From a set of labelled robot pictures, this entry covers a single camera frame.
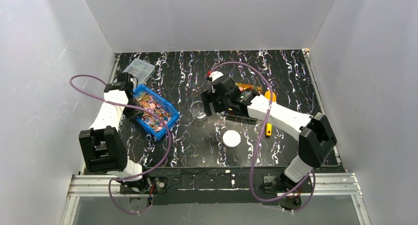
blue bin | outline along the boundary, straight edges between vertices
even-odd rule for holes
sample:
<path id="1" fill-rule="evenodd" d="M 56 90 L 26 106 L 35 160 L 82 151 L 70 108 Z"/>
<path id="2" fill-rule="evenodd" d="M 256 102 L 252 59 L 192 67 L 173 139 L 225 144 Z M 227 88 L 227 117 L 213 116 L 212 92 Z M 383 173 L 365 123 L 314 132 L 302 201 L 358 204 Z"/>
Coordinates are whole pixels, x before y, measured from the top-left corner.
<path id="1" fill-rule="evenodd" d="M 154 98 L 167 112 L 171 114 L 171 119 L 167 123 L 167 126 L 169 129 L 172 129 L 175 125 L 175 123 L 180 119 L 180 114 L 177 112 L 177 110 L 174 108 L 174 106 L 167 102 L 165 99 L 161 98 L 159 95 L 157 95 L 155 92 L 147 88 L 145 85 L 141 84 L 138 85 L 138 87 L 134 90 L 134 97 L 138 97 L 140 93 L 147 92 L 150 96 Z M 161 129 L 158 132 L 155 132 L 148 124 L 146 124 L 140 117 L 136 118 L 136 121 L 145 129 L 145 131 L 148 134 L 154 135 L 157 140 L 160 140 L 163 138 L 165 134 L 167 134 L 167 130 L 165 128 Z"/>

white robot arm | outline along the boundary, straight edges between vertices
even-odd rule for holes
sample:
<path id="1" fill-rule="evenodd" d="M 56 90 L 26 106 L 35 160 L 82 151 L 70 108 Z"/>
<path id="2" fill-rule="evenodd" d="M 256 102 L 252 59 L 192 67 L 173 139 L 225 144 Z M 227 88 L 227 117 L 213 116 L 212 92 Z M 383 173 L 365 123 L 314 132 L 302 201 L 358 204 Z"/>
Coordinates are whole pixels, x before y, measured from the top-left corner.
<path id="1" fill-rule="evenodd" d="M 117 82 L 106 85 L 104 99 L 121 104 L 137 105 L 133 88 L 132 76 L 128 73 L 121 73 L 117 76 Z M 93 124 L 88 130 L 80 132 L 78 138 L 89 172 L 105 172 L 119 178 L 142 173 L 142 165 L 128 159 L 126 148 L 118 135 L 122 114 L 128 118 L 134 118 L 141 112 L 104 102 Z M 142 178 L 143 176 L 138 176 L 123 183 L 140 191 L 140 188 L 147 187 L 148 184 L 146 180 L 141 180 Z"/>
<path id="2" fill-rule="evenodd" d="M 201 94 L 208 116 L 213 112 L 233 111 L 239 115 L 265 119 L 269 99 L 250 89 L 239 90 L 229 76 L 215 71 L 207 78 L 212 87 Z M 320 167 L 337 144 L 337 139 L 325 115 L 299 113 L 273 102 L 268 122 L 290 134 L 299 142 L 299 153 L 292 160 L 282 180 L 298 183 L 313 167 Z"/>

yellow handle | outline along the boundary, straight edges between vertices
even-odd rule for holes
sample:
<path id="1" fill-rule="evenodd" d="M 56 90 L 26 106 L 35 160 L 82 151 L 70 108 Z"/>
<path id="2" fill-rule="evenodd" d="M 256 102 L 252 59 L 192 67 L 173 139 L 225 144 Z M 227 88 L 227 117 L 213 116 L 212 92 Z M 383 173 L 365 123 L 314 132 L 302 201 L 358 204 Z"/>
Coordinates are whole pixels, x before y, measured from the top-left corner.
<path id="1" fill-rule="evenodd" d="M 266 136 L 272 136 L 273 126 L 270 123 L 266 124 Z"/>
<path id="2" fill-rule="evenodd" d="M 264 94 L 264 97 L 265 98 L 267 98 L 267 99 L 270 99 L 270 91 L 267 91 L 265 94 Z M 275 102 L 276 101 L 276 95 L 273 93 L 273 102 Z M 272 136 L 272 134 L 273 134 L 273 126 L 270 124 L 270 123 L 267 123 L 266 124 L 266 137 L 270 137 L 270 136 Z"/>

white backdrop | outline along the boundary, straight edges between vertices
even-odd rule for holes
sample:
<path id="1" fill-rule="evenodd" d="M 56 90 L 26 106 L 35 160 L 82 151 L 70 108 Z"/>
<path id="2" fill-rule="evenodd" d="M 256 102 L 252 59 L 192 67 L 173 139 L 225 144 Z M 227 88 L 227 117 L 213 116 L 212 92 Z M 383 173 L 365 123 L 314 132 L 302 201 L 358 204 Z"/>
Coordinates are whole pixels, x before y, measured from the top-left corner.
<path id="1" fill-rule="evenodd" d="M 1 0 L 0 50 L 0 224 L 56 225 L 81 166 L 78 134 L 100 107 L 69 78 L 107 80 L 114 54 L 85 0 Z"/>
<path id="2" fill-rule="evenodd" d="M 336 0 L 311 48 L 372 224 L 418 220 L 418 0 Z"/>
<path id="3" fill-rule="evenodd" d="M 309 48 L 335 0 L 86 0 L 115 53 Z"/>

white disc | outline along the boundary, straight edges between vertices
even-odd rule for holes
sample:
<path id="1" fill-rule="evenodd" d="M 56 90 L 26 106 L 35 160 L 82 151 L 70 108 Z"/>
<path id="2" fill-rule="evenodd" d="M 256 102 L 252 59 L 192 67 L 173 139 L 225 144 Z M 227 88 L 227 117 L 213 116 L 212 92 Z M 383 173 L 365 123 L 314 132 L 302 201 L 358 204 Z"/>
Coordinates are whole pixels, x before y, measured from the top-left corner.
<path id="1" fill-rule="evenodd" d="M 235 148 L 241 142 L 241 136 L 235 130 L 228 130 L 223 134 L 222 141 L 226 147 Z"/>

